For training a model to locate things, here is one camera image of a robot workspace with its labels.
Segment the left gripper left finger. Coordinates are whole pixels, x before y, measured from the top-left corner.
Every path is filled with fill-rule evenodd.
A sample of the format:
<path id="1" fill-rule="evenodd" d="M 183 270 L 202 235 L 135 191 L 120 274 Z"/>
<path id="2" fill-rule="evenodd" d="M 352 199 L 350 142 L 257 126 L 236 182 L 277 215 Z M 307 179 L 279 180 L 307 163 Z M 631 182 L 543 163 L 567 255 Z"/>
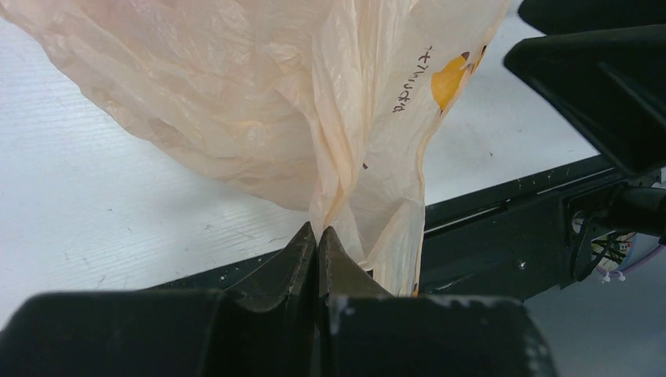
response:
<path id="1" fill-rule="evenodd" d="M 4 376 L 307 376 L 317 242 L 304 224 L 231 287 L 56 292 L 1 332 Z"/>

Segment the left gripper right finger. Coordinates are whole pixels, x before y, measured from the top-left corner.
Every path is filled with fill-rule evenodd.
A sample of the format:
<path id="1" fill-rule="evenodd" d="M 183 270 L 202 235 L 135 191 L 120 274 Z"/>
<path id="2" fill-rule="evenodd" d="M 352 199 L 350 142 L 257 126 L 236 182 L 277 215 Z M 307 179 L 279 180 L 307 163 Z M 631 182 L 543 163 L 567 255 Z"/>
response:
<path id="1" fill-rule="evenodd" d="M 517 300 L 394 296 L 345 251 L 318 245 L 323 376 L 555 376 L 551 351 Z"/>

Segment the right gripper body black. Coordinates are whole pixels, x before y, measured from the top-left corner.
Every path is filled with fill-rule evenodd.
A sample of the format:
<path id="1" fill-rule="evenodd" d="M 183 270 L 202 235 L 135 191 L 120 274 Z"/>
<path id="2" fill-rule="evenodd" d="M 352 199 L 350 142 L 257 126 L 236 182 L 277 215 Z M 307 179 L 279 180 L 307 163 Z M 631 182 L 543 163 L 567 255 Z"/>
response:
<path id="1" fill-rule="evenodd" d="M 504 66 L 630 176 L 665 165 L 665 4 L 524 1 Z"/>

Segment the orange translucent plastic bag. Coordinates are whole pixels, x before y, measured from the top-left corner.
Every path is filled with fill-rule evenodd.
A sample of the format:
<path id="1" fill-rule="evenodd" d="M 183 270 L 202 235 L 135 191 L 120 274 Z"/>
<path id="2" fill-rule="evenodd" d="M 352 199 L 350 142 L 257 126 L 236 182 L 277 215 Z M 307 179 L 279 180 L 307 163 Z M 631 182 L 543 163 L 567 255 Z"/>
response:
<path id="1" fill-rule="evenodd" d="M 309 213 L 413 295 L 423 158 L 507 1 L 4 1 L 1 15 L 135 137 Z"/>

